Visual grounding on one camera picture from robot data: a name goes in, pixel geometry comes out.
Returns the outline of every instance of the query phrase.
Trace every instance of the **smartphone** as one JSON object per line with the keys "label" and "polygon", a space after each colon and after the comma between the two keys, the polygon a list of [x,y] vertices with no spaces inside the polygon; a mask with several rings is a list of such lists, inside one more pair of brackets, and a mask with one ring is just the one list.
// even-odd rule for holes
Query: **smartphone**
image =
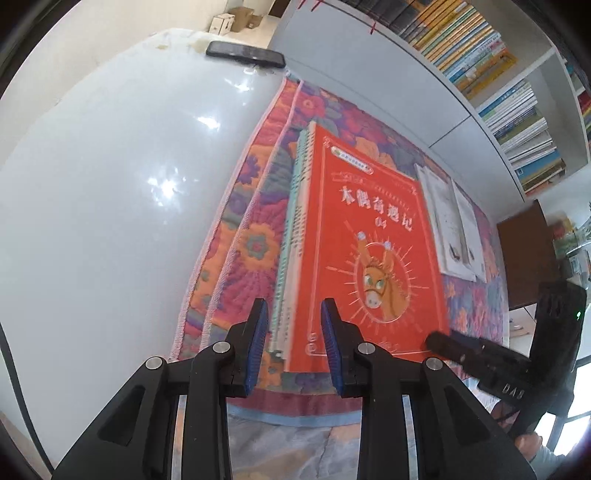
{"label": "smartphone", "polygon": [[285,57],[278,51],[249,47],[238,43],[212,41],[207,47],[205,55],[231,59],[240,63],[254,63],[261,67],[285,68]]}

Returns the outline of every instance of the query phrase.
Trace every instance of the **floor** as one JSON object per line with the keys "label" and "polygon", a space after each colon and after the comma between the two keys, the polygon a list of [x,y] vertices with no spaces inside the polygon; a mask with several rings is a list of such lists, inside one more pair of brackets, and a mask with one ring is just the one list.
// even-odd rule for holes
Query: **floor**
{"label": "floor", "polygon": [[240,40],[248,45],[259,48],[267,48],[273,33],[277,25],[281,21],[281,18],[270,17],[266,15],[261,21],[261,25],[256,28],[245,28],[240,32],[230,32],[226,35],[227,38],[234,40]]}

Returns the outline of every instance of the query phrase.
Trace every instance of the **cardboard box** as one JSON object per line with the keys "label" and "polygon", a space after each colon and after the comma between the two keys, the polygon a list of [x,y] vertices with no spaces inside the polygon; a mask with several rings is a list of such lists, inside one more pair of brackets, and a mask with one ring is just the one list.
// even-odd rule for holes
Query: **cardboard box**
{"label": "cardboard box", "polygon": [[261,24],[262,15],[251,15],[251,19],[248,22],[248,28],[256,28]]}
{"label": "cardboard box", "polygon": [[248,25],[254,10],[247,7],[235,7],[229,10],[229,13],[234,15],[234,24],[232,26],[233,32],[240,32]]}
{"label": "cardboard box", "polygon": [[234,23],[234,15],[220,14],[213,17],[209,32],[216,35],[225,35],[230,31]]}

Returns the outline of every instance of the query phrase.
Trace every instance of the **white cabinet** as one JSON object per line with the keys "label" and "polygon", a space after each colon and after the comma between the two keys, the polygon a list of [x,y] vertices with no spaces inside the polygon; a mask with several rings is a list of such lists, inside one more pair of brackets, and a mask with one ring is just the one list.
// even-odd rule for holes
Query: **white cabinet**
{"label": "white cabinet", "polygon": [[297,4],[290,4],[269,45],[288,62],[295,60],[359,92],[427,145],[470,116],[406,45],[381,33],[385,29],[370,34],[370,26],[329,4],[314,11],[312,2],[301,9]]}
{"label": "white cabinet", "polygon": [[470,117],[435,143],[431,149],[469,185],[491,218],[504,219],[523,205],[517,178],[504,167],[499,152],[478,122]]}

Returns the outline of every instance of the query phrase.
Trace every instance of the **bookshelf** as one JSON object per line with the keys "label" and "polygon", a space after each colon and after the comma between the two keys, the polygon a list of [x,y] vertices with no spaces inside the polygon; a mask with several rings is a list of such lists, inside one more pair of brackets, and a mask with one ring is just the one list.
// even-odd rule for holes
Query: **bookshelf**
{"label": "bookshelf", "polygon": [[583,116],[577,97],[584,91],[580,80],[569,75],[564,58],[542,30],[511,0],[469,0],[497,30],[518,62],[474,97],[477,112],[500,93],[527,79],[538,99],[537,108],[548,122],[548,131],[566,164],[563,180],[590,161]]}
{"label": "bookshelf", "polygon": [[353,101],[405,135],[499,221],[536,197],[525,195],[479,112],[508,88],[529,81],[568,177],[589,163],[576,95],[581,86],[573,84],[550,40],[511,0],[470,3],[518,59],[471,100],[401,37],[337,0],[324,0],[314,11],[313,5],[298,9],[292,2],[269,47],[282,52],[303,79]]}

